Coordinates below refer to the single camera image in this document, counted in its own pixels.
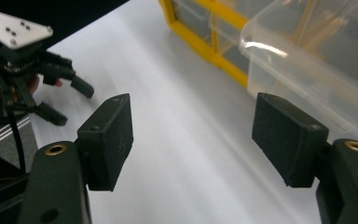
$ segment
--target white table surface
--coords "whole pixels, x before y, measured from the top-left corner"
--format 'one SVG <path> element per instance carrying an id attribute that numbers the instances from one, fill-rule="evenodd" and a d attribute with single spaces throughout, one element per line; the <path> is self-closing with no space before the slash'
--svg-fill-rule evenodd
<path id="1" fill-rule="evenodd" d="M 114 192 L 90 192 L 94 223 L 320 223 L 312 189 L 287 188 L 251 139 L 255 100 L 170 30 L 157 0 L 130 0 L 50 49 L 95 89 L 35 94 L 66 115 L 32 115 L 39 147 L 76 139 L 107 98 L 131 95 L 134 143 Z"/>

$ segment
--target black bracket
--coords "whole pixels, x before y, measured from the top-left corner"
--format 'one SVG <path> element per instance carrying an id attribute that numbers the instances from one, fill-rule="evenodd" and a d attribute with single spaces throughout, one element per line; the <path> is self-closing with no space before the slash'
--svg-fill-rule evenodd
<path id="1" fill-rule="evenodd" d="M 14 50 L 0 43 L 0 97 L 7 111 L 35 112 L 56 125 L 65 125 L 65 115 L 47 104 L 36 105 L 27 86 L 30 78 L 42 75 L 43 82 L 49 85 L 55 85 L 60 78 L 71 80 L 71 86 L 88 98 L 94 89 L 76 76 L 71 60 L 45 51 L 41 46 L 41 42 L 37 42 Z"/>
<path id="2" fill-rule="evenodd" d="M 258 93 L 252 137 L 287 186 L 309 188 L 320 180 L 322 222 L 358 223 L 358 141 L 330 146 L 321 122 L 281 97 Z"/>

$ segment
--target screw hole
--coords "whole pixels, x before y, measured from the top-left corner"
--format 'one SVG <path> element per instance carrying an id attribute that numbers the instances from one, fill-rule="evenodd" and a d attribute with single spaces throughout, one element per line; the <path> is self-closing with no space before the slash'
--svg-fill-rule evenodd
<path id="1" fill-rule="evenodd" d="M 67 149 L 66 145 L 54 145 L 46 149 L 46 155 L 48 156 L 56 156 L 63 153 Z"/>
<path id="2" fill-rule="evenodd" d="M 358 142 L 356 141 L 346 141 L 345 146 L 352 150 L 358 151 Z"/>

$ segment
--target black cable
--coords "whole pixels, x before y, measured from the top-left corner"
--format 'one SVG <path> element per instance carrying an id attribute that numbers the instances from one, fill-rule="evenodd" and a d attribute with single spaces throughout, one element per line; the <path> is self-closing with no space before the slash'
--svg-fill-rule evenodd
<path id="1" fill-rule="evenodd" d="M 10 122 L 11 131 L 13 132 L 14 140 L 16 141 L 17 153 L 19 154 L 20 171 L 25 174 L 25 156 L 24 149 L 22 148 L 22 142 L 20 132 L 17 127 L 16 118 L 13 112 L 7 112 L 8 120 Z"/>

